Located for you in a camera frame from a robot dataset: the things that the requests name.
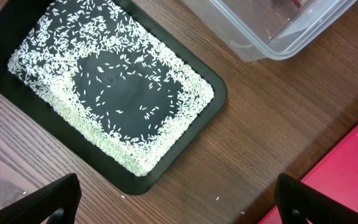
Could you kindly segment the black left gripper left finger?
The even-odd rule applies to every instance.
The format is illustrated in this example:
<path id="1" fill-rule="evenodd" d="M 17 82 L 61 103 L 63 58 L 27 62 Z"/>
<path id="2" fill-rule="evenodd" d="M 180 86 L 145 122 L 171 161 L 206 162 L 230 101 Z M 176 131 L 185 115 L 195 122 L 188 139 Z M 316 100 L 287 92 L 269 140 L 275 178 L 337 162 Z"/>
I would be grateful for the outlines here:
<path id="1" fill-rule="evenodd" d="M 67 174 L 1 209 L 0 223 L 74 223 L 80 200 L 80 181 Z"/>

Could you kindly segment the red plastic tray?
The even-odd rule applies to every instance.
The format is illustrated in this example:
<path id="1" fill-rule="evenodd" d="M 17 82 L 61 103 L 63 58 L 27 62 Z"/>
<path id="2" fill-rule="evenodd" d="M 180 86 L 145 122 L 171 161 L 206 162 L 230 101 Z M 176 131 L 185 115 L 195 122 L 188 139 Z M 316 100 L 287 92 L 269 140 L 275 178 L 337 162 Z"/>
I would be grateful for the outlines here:
<path id="1" fill-rule="evenodd" d="M 358 213 L 358 124 L 300 182 Z M 261 223 L 282 223 L 277 205 Z"/>

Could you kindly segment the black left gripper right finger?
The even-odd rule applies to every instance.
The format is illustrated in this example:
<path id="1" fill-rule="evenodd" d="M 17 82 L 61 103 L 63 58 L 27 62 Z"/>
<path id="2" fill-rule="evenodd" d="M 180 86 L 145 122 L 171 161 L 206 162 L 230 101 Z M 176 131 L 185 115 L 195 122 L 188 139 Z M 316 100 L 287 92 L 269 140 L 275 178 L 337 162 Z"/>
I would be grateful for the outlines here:
<path id="1" fill-rule="evenodd" d="M 283 224 L 358 223 L 358 213 L 287 174 L 280 174 L 275 202 Z"/>

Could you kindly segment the white rice pile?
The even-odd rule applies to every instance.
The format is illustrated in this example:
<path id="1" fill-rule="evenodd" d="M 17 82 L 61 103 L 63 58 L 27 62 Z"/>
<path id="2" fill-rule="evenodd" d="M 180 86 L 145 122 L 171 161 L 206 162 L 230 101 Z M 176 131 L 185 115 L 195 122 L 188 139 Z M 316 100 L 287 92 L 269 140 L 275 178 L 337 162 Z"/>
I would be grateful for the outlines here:
<path id="1" fill-rule="evenodd" d="M 53 1 L 8 70 L 87 141 L 147 175 L 213 87 L 113 1 Z"/>

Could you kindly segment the black tray bin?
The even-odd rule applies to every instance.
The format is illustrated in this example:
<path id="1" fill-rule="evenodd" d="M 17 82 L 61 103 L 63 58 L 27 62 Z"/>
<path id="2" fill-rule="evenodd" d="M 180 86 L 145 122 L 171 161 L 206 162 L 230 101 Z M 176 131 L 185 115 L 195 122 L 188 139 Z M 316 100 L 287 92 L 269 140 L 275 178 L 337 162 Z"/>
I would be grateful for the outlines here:
<path id="1" fill-rule="evenodd" d="M 144 177 L 136 177 L 112 157 L 87 142 L 84 137 L 54 110 L 41 100 L 30 88 L 7 70 L 10 54 L 24 39 L 46 10 L 49 1 L 9 0 L 0 11 L 0 93 L 29 115 L 50 134 L 66 145 L 105 179 L 127 195 L 146 193 L 173 165 L 180 154 L 204 130 L 219 113 L 227 99 L 227 88 L 222 78 L 214 73 L 181 42 L 167 32 L 146 12 L 131 0 L 117 1 L 129 15 L 140 21 L 153 35 L 166 41 L 180 58 L 200 72 L 213 87 L 212 102 L 195 119 L 184 135 L 161 158 L 158 164 Z"/>

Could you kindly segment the clear plastic bin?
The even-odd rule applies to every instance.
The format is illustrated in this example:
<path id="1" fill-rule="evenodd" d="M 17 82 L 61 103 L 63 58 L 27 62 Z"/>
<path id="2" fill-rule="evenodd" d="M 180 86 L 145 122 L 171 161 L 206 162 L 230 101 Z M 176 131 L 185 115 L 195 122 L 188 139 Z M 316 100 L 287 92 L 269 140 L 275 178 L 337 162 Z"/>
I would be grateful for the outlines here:
<path id="1" fill-rule="evenodd" d="M 183 0 L 246 62 L 285 60 L 302 50 L 356 0 Z"/>

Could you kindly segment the red snack wrapper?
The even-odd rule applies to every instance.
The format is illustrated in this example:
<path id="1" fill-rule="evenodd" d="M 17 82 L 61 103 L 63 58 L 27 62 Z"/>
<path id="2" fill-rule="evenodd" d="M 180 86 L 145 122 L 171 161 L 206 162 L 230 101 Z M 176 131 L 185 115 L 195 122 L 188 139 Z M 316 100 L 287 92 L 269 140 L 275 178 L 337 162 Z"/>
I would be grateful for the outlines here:
<path id="1" fill-rule="evenodd" d="M 298 9 L 302 8 L 307 0 L 290 0 Z"/>

